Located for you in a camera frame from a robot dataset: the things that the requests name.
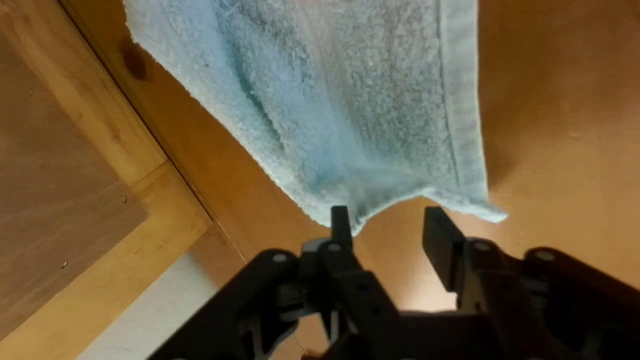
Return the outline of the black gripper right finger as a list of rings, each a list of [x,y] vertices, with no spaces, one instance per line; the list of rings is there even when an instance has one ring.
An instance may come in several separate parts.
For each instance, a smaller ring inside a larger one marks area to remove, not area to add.
[[[467,237],[441,208],[424,211],[422,247],[461,312],[489,312],[499,250],[494,241]]]

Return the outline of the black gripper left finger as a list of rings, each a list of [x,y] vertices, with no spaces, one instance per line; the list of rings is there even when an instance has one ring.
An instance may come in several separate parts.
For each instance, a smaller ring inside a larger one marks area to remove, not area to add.
[[[353,253],[346,206],[329,209],[329,236],[302,247],[304,302],[320,313],[381,313],[388,296]]]

